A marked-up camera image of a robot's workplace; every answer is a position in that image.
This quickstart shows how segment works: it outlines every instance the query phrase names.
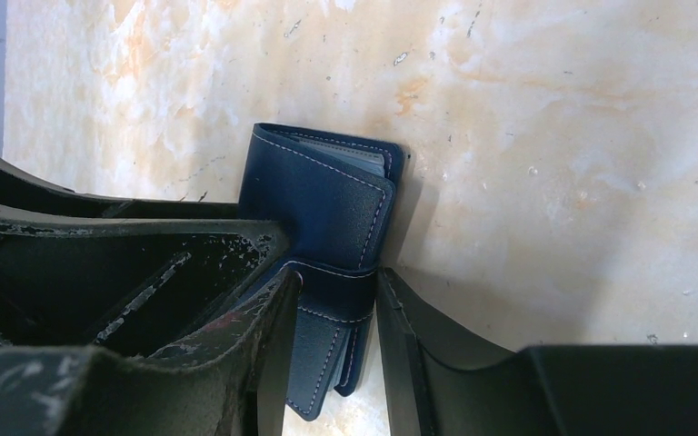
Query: marble tabletop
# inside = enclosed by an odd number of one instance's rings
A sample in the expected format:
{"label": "marble tabletop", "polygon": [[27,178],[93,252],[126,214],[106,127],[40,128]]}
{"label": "marble tabletop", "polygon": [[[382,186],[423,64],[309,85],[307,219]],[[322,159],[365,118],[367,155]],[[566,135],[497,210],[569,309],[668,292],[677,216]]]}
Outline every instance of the marble tabletop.
{"label": "marble tabletop", "polygon": [[[384,263],[511,348],[698,343],[698,0],[10,0],[5,159],[234,202],[253,123],[410,152]],[[285,434],[387,434],[358,392]]]}

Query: stained surface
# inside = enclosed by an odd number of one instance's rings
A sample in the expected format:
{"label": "stained surface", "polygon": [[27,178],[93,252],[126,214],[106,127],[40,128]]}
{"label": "stained surface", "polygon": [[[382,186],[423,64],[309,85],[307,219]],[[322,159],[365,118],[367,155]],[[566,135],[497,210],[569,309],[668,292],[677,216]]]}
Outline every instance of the stained surface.
{"label": "stained surface", "polygon": [[[698,342],[698,1],[14,0],[7,27],[29,173],[232,202],[254,122],[396,141],[385,262],[435,307],[512,348]],[[384,434],[379,365],[287,434]]]}

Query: leather wallet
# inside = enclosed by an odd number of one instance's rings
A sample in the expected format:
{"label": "leather wallet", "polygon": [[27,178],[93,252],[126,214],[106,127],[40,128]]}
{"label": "leather wallet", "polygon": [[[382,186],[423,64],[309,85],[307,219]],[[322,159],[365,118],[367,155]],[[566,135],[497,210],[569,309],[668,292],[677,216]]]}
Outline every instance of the leather wallet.
{"label": "leather wallet", "polygon": [[270,273],[300,273],[287,402],[314,420],[328,390],[354,391],[373,316],[378,265],[404,154],[397,144],[256,124],[239,217],[279,222],[291,240]]}

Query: wallet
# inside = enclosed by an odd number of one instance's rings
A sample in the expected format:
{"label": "wallet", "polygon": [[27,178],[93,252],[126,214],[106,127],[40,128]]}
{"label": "wallet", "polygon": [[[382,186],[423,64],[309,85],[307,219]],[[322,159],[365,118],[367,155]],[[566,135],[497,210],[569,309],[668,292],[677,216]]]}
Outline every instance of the wallet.
{"label": "wallet", "polygon": [[348,396],[359,381],[403,165],[397,144],[254,126],[239,218],[277,221],[290,238],[269,274],[289,267],[303,280],[287,403],[307,421],[319,415],[328,390]]}

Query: white stitching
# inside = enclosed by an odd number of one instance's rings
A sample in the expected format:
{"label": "white stitching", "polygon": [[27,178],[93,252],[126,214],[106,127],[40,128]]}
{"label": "white stitching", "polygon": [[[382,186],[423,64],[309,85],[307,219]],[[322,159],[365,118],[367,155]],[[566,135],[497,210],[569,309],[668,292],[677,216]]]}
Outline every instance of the white stitching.
{"label": "white stitching", "polygon": [[338,273],[338,272],[328,271],[328,270],[325,270],[325,269],[323,269],[323,268],[319,268],[319,267],[317,267],[317,266],[313,266],[313,265],[310,265],[310,264],[308,264],[308,263],[303,263],[303,262],[298,262],[298,261],[287,261],[286,263],[284,263],[284,265],[282,265],[282,267],[284,268],[285,266],[287,266],[287,265],[289,265],[289,264],[291,264],[291,263],[295,263],[295,264],[298,264],[298,265],[303,265],[303,266],[306,266],[306,267],[308,267],[308,268],[312,268],[312,269],[317,270],[317,271],[322,271],[323,273],[328,273],[328,274],[332,274],[332,275],[337,275],[337,276],[339,276],[339,277],[344,277],[344,278],[346,278],[346,279],[363,279],[363,278],[365,278],[365,277],[370,277],[371,275],[375,274],[375,270],[373,270],[373,271],[371,271],[371,272],[369,272],[369,273],[367,273],[367,274],[365,274],[365,275],[346,275],[346,274],[340,274],[340,273]]}
{"label": "white stitching", "polygon": [[374,221],[373,221],[373,223],[371,223],[371,230],[368,231],[368,237],[365,238],[365,245],[363,246],[363,252],[360,254],[360,262],[357,264],[357,268],[362,267],[362,266],[363,266],[363,259],[365,258],[365,252],[366,252],[367,249],[368,249],[368,243],[371,241],[371,236],[373,236],[373,229],[374,229],[374,227],[375,227],[375,223],[376,223],[376,221],[378,221],[378,214],[381,212],[381,206],[384,204],[384,200],[386,200],[386,192],[384,192],[383,189],[381,189],[380,187],[378,187],[378,186],[376,186],[376,185],[374,185],[374,184],[370,184],[370,183],[368,183],[368,182],[364,182],[364,181],[362,181],[362,180],[360,180],[360,179],[358,179],[358,178],[356,178],[356,177],[354,177],[354,176],[352,176],[352,175],[349,175],[349,174],[347,174],[347,173],[342,172],[341,170],[338,170],[338,169],[333,168],[332,166],[328,165],[327,163],[322,163],[322,162],[320,162],[320,161],[318,161],[318,160],[316,160],[316,159],[314,159],[314,158],[312,158],[312,157],[309,157],[309,156],[307,156],[307,155],[305,155],[305,154],[298,153],[298,152],[295,151],[295,150],[291,150],[291,149],[289,149],[289,148],[287,148],[287,147],[285,147],[285,146],[282,146],[282,145],[280,145],[280,144],[275,144],[275,143],[273,143],[273,142],[271,142],[271,141],[269,141],[269,140],[267,140],[267,139],[264,139],[264,138],[258,136],[255,132],[253,132],[253,136],[255,136],[256,138],[260,139],[261,141],[263,141],[263,142],[265,142],[265,143],[268,143],[268,144],[271,144],[271,145],[273,145],[273,146],[275,146],[275,147],[277,147],[277,148],[281,148],[281,149],[283,149],[283,150],[286,150],[286,151],[288,151],[288,152],[290,152],[290,153],[292,153],[292,154],[295,154],[295,155],[297,155],[297,156],[301,156],[301,157],[303,157],[304,159],[306,159],[306,160],[308,160],[308,161],[312,161],[312,162],[314,162],[315,164],[322,165],[322,166],[324,166],[325,168],[330,168],[331,170],[333,170],[333,171],[335,171],[335,172],[337,172],[337,173],[339,173],[339,174],[341,174],[341,175],[345,175],[346,177],[349,177],[349,178],[352,179],[352,180],[355,180],[355,181],[357,181],[357,182],[359,182],[359,183],[362,183],[362,184],[366,184],[366,185],[368,185],[368,186],[370,186],[370,187],[372,187],[372,188],[374,188],[374,189],[376,189],[376,190],[378,190],[378,191],[381,192],[381,195],[382,195],[382,196],[381,196],[381,201],[378,202],[378,207],[376,207],[376,209],[375,209]]}
{"label": "white stitching", "polygon": [[333,335],[333,342],[331,342],[330,349],[327,351],[327,357],[325,357],[325,363],[323,364],[323,370],[320,371],[320,378],[317,379],[317,387],[314,388],[314,394],[312,395],[312,402],[309,403],[309,410],[304,411],[304,409],[301,409],[301,406],[299,406],[298,404],[295,404],[295,402],[293,400],[291,400],[290,398],[287,399],[287,402],[292,404],[296,409],[301,411],[301,413],[303,413],[303,414],[308,415],[312,411],[312,408],[314,407],[314,399],[317,398],[317,391],[320,390],[320,382],[322,382],[322,380],[323,380],[324,370],[325,370],[325,368],[327,368],[328,361],[330,361],[330,355],[333,353],[333,347],[335,346],[335,340],[338,339],[339,331],[341,331],[341,329],[335,329],[335,334]]}
{"label": "white stitching", "polygon": [[300,309],[300,310],[302,310],[302,311],[304,311],[304,312],[309,312],[309,313],[311,313],[312,315],[317,315],[317,316],[323,317],[323,318],[325,318],[326,320],[335,321],[335,322],[346,322],[346,323],[348,323],[348,324],[351,324],[351,323],[354,323],[354,322],[363,322],[363,321],[367,320],[368,318],[370,318],[371,316],[373,316],[373,312],[370,312],[370,313],[368,313],[367,315],[365,315],[365,316],[362,317],[362,318],[359,318],[359,319],[356,319],[356,320],[349,320],[349,321],[347,321],[347,320],[339,320],[338,318],[332,318],[332,317],[329,316],[329,315],[326,315],[326,314],[324,314],[324,313],[319,313],[319,312],[315,312],[315,311],[306,309],[306,308],[303,307],[303,306],[298,306],[298,309]]}
{"label": "white stitching", "polygon": [[298,132],[285,132],[282,130],[276,130],[276,131],[272,131],[272,132],[274,132],[275,134],[292,134],[295,136],[301,136],[302,138],[315,139],[317,141],[328,141],[328,142],[331,142],[334,144],[354,145],[357,147],[373,148],[374,150],[378,150],[380,152],[386,153],[386,155],[389,156],[389,165],[388,165],[389,168],[387,168],[386,171],[392,171],[392,154],[389,153],[388,150],[385,150],[381,147],[374,147],[372,145],[365,145],[365,144],[358,144],[358,143],[349,143],[349,142],[345,142],[345,141],[339,141],[339,140],[333,139],[333,138],[323,138],[322,136],[311,136],[309,134],[300,134]]}
{"label": "white stitching", "polygon": [[354,341],[352,341],[352,354],[349,355],[349,369],[346,370],[346,380],[341,383],[343,388],[349,382],[349,376],[352,374],[352,363],[354,363],[354,349],[357,348],[357,336],[360,335],[360,329],[354,331]]}

